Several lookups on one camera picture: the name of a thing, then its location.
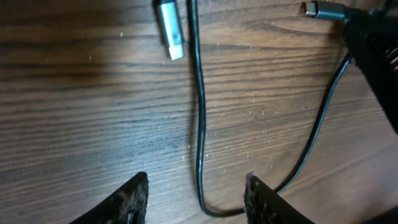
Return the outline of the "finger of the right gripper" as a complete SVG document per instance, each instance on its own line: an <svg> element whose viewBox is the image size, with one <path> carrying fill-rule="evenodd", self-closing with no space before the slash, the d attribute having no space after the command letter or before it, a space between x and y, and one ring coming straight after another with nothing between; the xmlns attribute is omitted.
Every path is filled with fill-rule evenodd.
<svg viewBox="0 0 398 224"><path fill-rule="evenodd" d="M397 16L387 13L397 1L380 10L350 9L343 40L362 71L392 128L397 131Z"/></svg>

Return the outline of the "black cable long tail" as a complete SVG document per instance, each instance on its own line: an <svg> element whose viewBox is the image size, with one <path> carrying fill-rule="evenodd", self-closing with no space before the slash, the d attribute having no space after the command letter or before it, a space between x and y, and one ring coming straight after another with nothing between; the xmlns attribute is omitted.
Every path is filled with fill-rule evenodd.
<svg viewBox="0 0 398 224"><path fill-rule="evenodd" d="M161 34L164 37L164 44L168 48L170 58L178 60L184 58L183 34L180 21L180 14L176 0L155 0L154 8ZM198 203L202 212L209 217L227 218L244 213L243 208L231 210L213 210L206 206L205 193L203 188L203 157L205 152L206 139L206 98L203 69L201 64L200 50L200 29L198 21L198 4L196 0L187 1L187 20L190 31L190 56L195 74L195 85L198 100L198 136L195 158L195 183L198 196Z"/></svg>

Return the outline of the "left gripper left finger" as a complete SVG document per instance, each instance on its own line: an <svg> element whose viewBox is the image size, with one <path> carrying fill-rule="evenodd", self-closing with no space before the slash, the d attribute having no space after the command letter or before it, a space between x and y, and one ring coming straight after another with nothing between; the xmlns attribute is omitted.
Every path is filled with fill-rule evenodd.
<svg viewBox="0 0 398 224"><path fill-rule="evenodd" d="M145 224L148 198L147 173L138 172L71 224Z"/></svg>

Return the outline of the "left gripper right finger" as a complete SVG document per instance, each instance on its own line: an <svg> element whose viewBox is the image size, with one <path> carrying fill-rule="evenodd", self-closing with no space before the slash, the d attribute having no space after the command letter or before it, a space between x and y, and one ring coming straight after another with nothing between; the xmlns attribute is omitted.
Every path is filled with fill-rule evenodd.
<svg viewBox="0 0 398 224"><path fill-rule="evenodd" d="M244 204L248 224L313 224L254 174L246 176Z"/></svg>

